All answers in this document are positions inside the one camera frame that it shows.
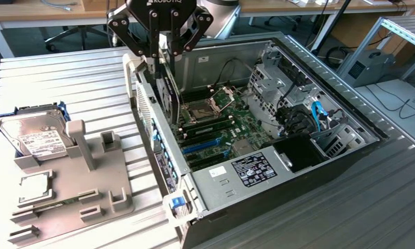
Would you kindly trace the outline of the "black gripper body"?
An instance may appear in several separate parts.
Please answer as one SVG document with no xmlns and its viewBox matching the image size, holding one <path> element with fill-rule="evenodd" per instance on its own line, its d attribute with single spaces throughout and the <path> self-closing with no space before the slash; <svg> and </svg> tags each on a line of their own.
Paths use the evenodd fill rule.
<svg viewBox="0 0 415 249">
<path fill-rule="evenodd" d="M 196 9 L 196 1 L 125 1 L 128 12 L 146 31 L 178 31 Z"/>
</svg>

